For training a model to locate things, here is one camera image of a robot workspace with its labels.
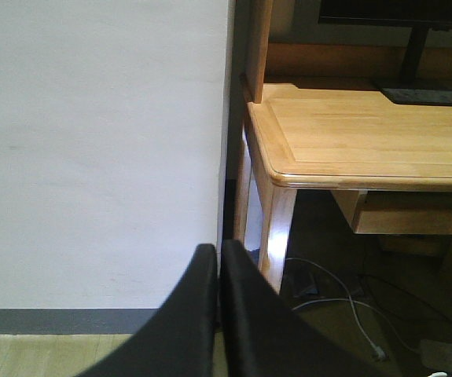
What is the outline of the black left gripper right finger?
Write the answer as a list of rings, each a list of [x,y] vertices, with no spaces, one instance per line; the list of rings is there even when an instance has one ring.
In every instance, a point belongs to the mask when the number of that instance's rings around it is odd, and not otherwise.
[[[351,310],[293,312],[237,240],[221,252],[221,310],[231,376],[398,376],[375,361],[351,325]]]

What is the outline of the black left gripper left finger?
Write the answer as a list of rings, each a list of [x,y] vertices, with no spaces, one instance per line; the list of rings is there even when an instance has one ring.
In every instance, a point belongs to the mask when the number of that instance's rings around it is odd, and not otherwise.
[[[200,244],[163,305],[133,336],[81,376],[211,376],[218,271]]]

